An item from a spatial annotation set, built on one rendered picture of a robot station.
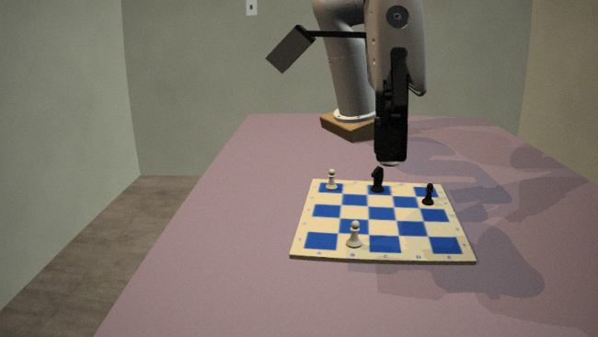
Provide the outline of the blue and cream chessboard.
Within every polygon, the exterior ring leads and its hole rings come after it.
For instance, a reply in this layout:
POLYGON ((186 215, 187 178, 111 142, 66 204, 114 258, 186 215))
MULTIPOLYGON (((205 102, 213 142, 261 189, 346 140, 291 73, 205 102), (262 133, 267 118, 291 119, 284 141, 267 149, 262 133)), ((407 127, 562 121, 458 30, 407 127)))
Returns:
POLYGON ((374 264, 476 265, 476 257, 441 184, 424 205, 427 184, 313 179, 293 240, 290 259, 374 264), (360 223, 362 245, 346 246, 351 222, 360 223))

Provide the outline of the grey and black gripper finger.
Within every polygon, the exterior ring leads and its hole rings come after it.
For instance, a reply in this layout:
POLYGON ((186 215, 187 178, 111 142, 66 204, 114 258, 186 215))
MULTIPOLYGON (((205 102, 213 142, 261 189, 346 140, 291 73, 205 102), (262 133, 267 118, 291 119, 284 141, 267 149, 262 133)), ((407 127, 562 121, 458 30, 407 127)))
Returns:
POLYGON ((392 93, 379 95, 379 122, 376 124, 376 160, 404 162, 408 145, 408 74, 406 80, 403 47, 391 50, 392 93), (386 103, 387 100, 388 101, 386 103))
MULTIPOLYGON (((392 92, 392 89, 385 89, 385 92, 392 92)), ((379 95, 375 93, 375 115, 379 117, 379 95)), ((374 118, 374 152, 376 153, 376 123, 379 123, 379 118, 374 118)))

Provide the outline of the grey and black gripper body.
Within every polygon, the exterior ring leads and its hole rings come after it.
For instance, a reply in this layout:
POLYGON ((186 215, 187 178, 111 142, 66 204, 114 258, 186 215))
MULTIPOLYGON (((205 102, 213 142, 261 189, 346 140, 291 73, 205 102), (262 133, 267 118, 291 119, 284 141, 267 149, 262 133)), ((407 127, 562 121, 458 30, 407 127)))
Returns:
POLYGON ((372 89, 380 96, 386 87, 392 89, 391 50, 403 47, 408 89, 422 97, 427 91, 427 58, 421 0, 363 0, 363 13, 372 89))

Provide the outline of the white pawn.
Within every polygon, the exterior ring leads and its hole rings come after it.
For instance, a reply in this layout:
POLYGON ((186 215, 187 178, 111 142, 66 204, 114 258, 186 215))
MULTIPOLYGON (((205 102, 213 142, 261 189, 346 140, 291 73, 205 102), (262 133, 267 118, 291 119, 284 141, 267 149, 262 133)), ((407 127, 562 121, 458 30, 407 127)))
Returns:
POLYGON ((326 185, 326 189, 329 190, 329 191, 335 191, 338 188, 338 186, 335 184, 335 181, 334 181, 335 170, 334 169, 330 169, 328 171, 328 174, 329 174, 328 175, 329 176, 329 180, 328 180, 328 184, 326 185))
POLYGON ((359 240, 358 232, 360 223, 356 220, 351 222, 351 236, 349 239, 346 240, 346 246, 352 249, 357 249, 362 245, 362 242, 359 240))

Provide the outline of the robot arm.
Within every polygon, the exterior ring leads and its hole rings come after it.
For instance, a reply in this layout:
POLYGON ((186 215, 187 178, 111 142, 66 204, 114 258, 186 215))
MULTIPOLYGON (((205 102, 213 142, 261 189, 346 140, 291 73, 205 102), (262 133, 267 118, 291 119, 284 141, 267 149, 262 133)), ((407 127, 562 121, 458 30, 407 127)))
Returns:
POLYGON ((312 7, 320 30, 296 25, 266 60, 283 74, 315 37, 323 37, 339 107, 334 119, 354 123, 376 118, 374 90, 367 76, 366 32, 351 29, 364 24, 363 0, 313 0, 312 7))

